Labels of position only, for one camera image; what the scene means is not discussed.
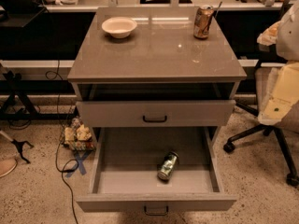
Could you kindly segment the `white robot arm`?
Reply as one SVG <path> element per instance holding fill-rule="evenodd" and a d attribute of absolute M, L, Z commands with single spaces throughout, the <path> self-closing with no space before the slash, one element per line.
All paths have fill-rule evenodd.
<path fill-rule="evenodd" d="M 277 55 L 287 60 L 278 71 L 278 78 L 269 85 L 258 121 L 275 125 L 299 101 L 299 0 L 257 38 L 261 45 L 276 45 Z"/>

